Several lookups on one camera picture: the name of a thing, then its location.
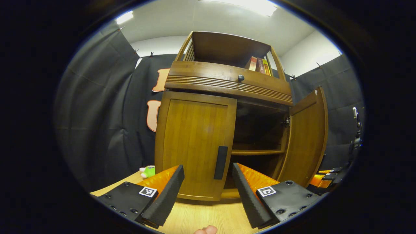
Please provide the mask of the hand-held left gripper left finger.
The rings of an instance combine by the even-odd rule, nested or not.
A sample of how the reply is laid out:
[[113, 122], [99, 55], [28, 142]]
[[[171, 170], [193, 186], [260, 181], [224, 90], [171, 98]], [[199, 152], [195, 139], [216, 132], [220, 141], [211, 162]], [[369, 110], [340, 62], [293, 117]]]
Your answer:
[[136, 184], [123, 182], [94, 198], [134, 222], [158, 229], [171, 213], [184, 178], [183, 165], [177, 165]]

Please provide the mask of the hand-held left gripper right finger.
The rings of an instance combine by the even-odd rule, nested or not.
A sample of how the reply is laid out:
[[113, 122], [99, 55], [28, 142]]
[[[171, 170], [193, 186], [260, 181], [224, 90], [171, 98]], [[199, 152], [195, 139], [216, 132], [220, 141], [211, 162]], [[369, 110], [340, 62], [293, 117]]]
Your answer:
[[240, 163], [233, 163], [233, 179], [252, 228], [291, 220], [321, 200], [292, 180], [278, 182]]

